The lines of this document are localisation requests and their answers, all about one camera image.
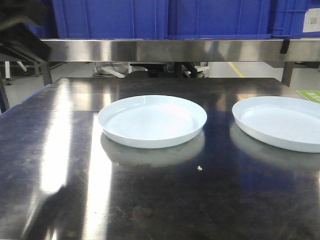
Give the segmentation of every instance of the blue bin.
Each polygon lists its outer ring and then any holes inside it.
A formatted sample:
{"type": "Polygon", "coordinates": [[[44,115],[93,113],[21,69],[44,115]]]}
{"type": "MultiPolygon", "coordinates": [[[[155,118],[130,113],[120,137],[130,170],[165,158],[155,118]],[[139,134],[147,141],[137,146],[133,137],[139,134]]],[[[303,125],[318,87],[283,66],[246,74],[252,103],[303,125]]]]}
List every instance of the blue bin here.
{"type": "MultiPolygon", "coordinates": [[[[304,32],[306,12],[318,8],[320,0],[272,0],[269,32],[281,38],[319,37],[320,31],[304,32]]],[[[313,21],[320,24],[320,18],[313,21]]]]}
{"type": "Polygon", "coordinates": [[[168,0],[52,0],[64,39],[164,39],[168,0]]]}
{"type": "Polygon", "coordinates": [[[42,26],[39,27],[30,23],[26,23],[26,26],[40,39],[56,39],[58,38],[58,32],[52,1],[40,0],[40,2],[48,8],[42,26]]]}
{"type": "Polygon", "coordinates": [[[271,0],[169,0],[170,39],[266,39],[271,0]]]}

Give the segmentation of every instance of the green sign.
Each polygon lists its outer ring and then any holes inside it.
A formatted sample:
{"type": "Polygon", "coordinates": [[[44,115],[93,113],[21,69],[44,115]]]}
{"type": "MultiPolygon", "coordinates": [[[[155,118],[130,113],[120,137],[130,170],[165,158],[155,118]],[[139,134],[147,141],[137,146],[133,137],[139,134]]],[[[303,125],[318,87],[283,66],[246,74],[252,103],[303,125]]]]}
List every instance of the green sign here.
{"type": "Polygon", "coordinates": [[[306,99],[319,103],[320,104],[320,91],[317,90],[297,90],[296,91],[301,96],[305,97],[306,99]]]}

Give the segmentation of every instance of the white label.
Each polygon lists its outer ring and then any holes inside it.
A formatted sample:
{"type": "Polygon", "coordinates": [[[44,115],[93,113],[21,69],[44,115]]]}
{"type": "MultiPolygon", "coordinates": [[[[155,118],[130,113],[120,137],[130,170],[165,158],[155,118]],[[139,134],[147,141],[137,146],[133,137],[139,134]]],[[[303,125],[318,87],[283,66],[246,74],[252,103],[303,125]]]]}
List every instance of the white label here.
{"type": "Polygon", "coordinates": [[[305,13],[303,32],[320,32],[320,8],[311,8],[305,13]]]}

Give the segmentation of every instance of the metal shelf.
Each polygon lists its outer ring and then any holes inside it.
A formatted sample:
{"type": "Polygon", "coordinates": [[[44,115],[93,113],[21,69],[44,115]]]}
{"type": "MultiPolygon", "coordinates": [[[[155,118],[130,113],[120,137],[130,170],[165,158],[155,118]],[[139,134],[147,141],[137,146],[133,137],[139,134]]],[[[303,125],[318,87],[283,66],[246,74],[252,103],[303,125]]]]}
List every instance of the metal shelf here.
{"type": "MultiPolygon", "coordinates": [[[[44,39],[51,62],[314,62],[320,39],[290,40],[71,40],[44,39]]],[[[16,59],[0,55],[2,61],[16,59]]]]}

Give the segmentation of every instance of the floor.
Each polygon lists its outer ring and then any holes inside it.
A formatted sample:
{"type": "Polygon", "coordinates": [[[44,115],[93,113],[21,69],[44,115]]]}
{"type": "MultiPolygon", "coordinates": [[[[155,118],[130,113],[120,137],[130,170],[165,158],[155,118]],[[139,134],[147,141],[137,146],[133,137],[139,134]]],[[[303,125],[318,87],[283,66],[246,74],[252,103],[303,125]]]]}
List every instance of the floor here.
{"type": "MultiPolygon", "coordinates": [[[[281,80],[283,69],[274,68],[265,62],[210,62],[209,77],[212,78],[275,78],[281,80]]],[[[52,80],[72,77],[92,77],[94,63],[69,62],[51,70],[52,80]]],[[[11,107],[43,88],[42,75],[19,76],[12,78],[12,85],[5,86],[11,107]]],[[[314,68],[295,68],[291,86],[294,90],[320,90],[320,70],[314,68]]]]}

